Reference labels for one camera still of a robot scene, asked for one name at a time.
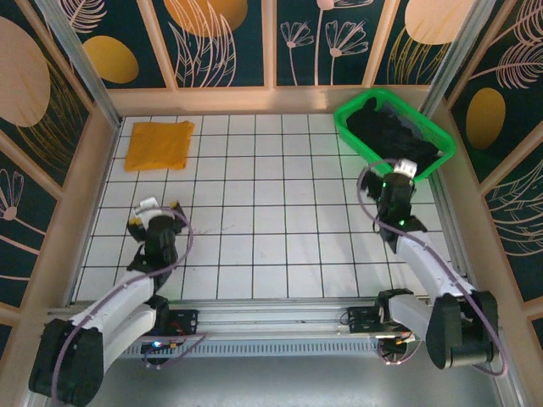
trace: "metal frame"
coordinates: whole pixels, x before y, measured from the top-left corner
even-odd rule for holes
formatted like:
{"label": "metal frame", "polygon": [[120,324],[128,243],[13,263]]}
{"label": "metal frame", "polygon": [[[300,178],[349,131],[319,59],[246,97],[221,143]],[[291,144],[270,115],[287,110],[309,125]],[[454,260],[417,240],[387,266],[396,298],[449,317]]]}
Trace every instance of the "metal frame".
{"label": "metal frame", "polygon": [[60,45],[67,53],[71,63],[87,85],[88,91],[102,109],[104,115],[112,127],[120,127],[120,115],[117,113],[113,102],[109,98],[108,91],[89,60],[81,41],[70,27],[59,2],[51,0],[34,0],[36,6],[46,17],[47,23]]}
{"label": "metal frame", "polygon": [[443,62],[432,80],[428,95],[419,109],[425,116],[432,117],[439,106],[447,87],[471,51],[486,20],[490,17],[494,4],[495,0],[478,0],[469,10],[462,28],[443,58]]}

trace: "white flower drawing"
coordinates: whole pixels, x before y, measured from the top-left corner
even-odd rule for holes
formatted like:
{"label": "white flower drawing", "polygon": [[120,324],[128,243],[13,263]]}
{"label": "white flower drawing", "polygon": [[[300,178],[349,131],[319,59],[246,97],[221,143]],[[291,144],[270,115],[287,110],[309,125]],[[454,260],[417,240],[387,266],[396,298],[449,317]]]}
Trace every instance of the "white flower drawing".
{"label": "white flower drawing", "polygon": [[0,170],[0,219],[14,220],[17,217],[17,206],[23,193],[25,178],[14,171],[12,180],[9,180],[8,172]]}
{"label": "white flower drawing", "polygon": [[319,84],[319,44],[321,40],[322,14],[325,11],[335,8],[354,8],[368,6],[373,3],[373,0],[316,0],[316,5],[320,9],[319,20],[316,24],[316,41],[315,41],[315,85]]}
{"label": "white flower drawing", "polygon": [[294,79],[294,85],[298,86],[296,80],[296,73],[294,71],[294,61],[292,59],[292,49],[297,47],[303,47],[305,45],[312,44],[315,39],[311,36],[311,30],[305,23],[293,23],[292,27],[290,23],[285,22],[281,24],[281,34],[288,47],[288,56],[290,57],[290,70],[292,71],[292,77]]}
{"label": "white flower drawing", "polygon": [[326,24],[326,40],[330,55],[332,56],[332,66],[330,67],[330,85],[333,85],[333,68],[335,59],[345,55],[355,55],[364,53],[368,49],[368,42],[363,41],[366,37],[364,31],[366,21],[358,24],[346,22],[343,23],[338,31],[338,21]]}
{"label": "white flower drawing", "polygon": [[[10,178],[8,172],[4,168],[0,170],[0,221],[16,221],[37,233],[45,235],[44,231],[40,231],[39,229],[27,224],[26,222],[22,221],[17,217],[18,207],[20,204],[21,196],[23,194],[24,185],[25,178],[19,172],[14,171],[12,177]],[[0,240],[16,248],[25,250],[28,253],[32,253],[35,255],[38,255],[40,253],[39,250],[26,246],[23,243],[16,242],[15,240],[10,239],[9,237],[5,237],[3,235],[0,235]],[[0,278],[20,281],[29,280],[28,277],[4,275],[0,275]]]}

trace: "wall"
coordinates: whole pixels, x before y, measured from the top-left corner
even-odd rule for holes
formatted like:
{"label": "wall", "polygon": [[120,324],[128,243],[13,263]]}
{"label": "wall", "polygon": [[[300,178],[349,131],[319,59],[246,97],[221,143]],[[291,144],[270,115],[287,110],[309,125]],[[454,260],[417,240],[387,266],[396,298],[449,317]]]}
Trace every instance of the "wall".
{"label": "wall", "polygon": [[497,2],[448,90],[460,145],[443,174],[481,287],[543,404],[543,2]]}
{"label": "wall", "polygon": [[426,92],[473,0],[60,4],[130,115],[330,110],[352,89]]}
{"label": "wall", "polygon": [[0,399],[16,405],[114,132],[26,0],[0,3],[0,54]]}

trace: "yellow oval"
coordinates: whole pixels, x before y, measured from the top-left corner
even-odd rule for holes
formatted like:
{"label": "yellow oval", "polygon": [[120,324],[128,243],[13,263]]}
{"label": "yellow oval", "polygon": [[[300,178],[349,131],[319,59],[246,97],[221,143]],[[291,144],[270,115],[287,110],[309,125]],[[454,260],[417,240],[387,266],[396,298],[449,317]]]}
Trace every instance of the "yellow oval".
{"label": "yellow oval", "polygon": [[164,0],[172,19],[185,31],[195,36],[218,36],[221,31],[212,28],[208,3],[215,10],[217,18],[222,15],[226,19],[232,31],[247,16],[247,0]]}
{"label": "yellow oval", "polygon": [[94,36],[85,41],[83,48],[102,79],[114,83],[127,83],[137,78],[139,66],[132,51],[111,36]]}
{"label": "yellow oval", "polygon": [[466,133],[472,146],[484,150],[498,138],[506,118],[503,96],[490,87],[479,90],[467,108]]}

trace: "black cloth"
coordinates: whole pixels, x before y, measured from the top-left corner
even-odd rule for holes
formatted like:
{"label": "black cloth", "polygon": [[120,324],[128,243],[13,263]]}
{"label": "black cloth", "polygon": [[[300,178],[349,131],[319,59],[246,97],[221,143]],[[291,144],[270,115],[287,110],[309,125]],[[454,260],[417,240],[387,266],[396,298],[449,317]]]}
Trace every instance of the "black cloth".
{"label": "black cloth", "polygon": [[377,99],[369,98],[362,109],[349,116],[347,128],[379,157],[409,159],[417,163],[417,175],[439,158],[439,150],[431,142],[415,137],[402,125],[395,110],[376,108]]}

